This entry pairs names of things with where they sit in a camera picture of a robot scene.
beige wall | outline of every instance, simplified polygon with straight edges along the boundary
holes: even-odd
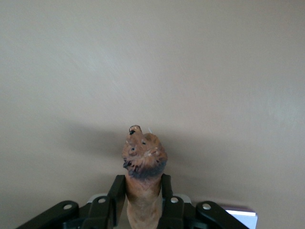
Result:
[[[304,228],[304,1],[0,2],[0,222],[124,174],[150,127],[194,202]]]

carved wooden animal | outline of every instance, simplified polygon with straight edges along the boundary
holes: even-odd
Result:
[[[161,211],[158,196],[167,154],[156,135],[143,134],[138,125],[129,129],[123,148],[128,199],[127,216],[132,229],[156,229]]]

white wall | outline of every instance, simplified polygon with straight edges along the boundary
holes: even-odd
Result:
[[[124,174],[129,126],[176,193],[303,228],[305,2],[0,2],[0,222],[83,205]]]

screw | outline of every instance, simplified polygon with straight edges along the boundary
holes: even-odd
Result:
[[[176,197],[172,197],[172,198],[171,198],[171,202],[172,202],[173,204],[175,204],[175,203],[178,203],[179,200],[178,200],[178,198],[176,198]]]
[[[63,209],[64,209],[64,210],[68,210],[68,209],[70,209],[70,208],[72,208],[72,205],[71,205],[71,204],[67,204],[67,205],[63,206]]]
[[[98,200],[99,204],[102,204],[102,203],[105,203],[105,202],[106,202],[106,200],[104,198],[101,198],[101,199]]]
[[[202,204],[202,208],[204,210],[210,210],[211,209],[211,205],[209,205],[209,204]]]

gray background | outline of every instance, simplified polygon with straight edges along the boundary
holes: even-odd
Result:
[[[2,0],[1,228],[107,192],[134,124],[174,192],[304,228],[304,77],[303,0]]]

